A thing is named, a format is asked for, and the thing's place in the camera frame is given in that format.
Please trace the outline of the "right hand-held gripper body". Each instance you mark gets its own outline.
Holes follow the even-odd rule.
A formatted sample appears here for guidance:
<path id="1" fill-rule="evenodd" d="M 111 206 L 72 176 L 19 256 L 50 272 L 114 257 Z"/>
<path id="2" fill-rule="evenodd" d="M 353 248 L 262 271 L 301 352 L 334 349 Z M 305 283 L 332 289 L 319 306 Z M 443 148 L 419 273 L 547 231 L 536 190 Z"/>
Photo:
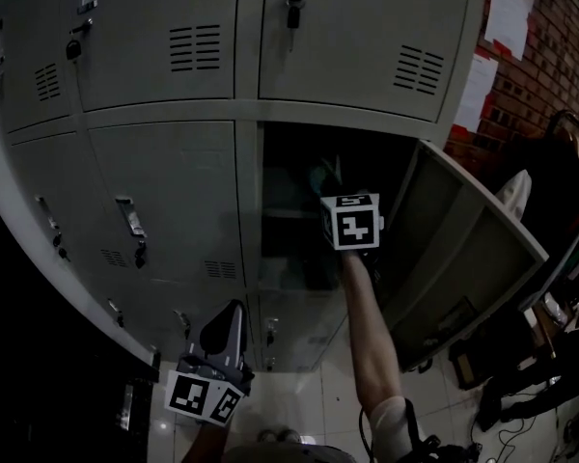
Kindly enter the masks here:
<path id="1" fill-rule="evenodd" d="M 379 195 L 359 193 L 322 197 L 320 221 L 325 241 L 339 252 L 355 252 L 365 264 L 375 264 L 384 218 Z"/>

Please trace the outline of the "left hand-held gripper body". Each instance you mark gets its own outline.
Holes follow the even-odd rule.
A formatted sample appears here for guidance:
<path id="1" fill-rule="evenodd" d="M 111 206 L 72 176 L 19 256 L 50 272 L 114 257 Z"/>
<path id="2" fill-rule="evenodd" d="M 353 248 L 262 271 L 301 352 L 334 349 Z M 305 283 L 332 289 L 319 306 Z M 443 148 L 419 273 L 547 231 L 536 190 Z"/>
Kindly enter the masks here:
<path id="1" fill-rule="evenodd" d="M 197 422 L 226 426 L 250 394 L 254 377 L 239 343 L 212 354 L 190 341 L 168 372 L 164 407 Z"/>

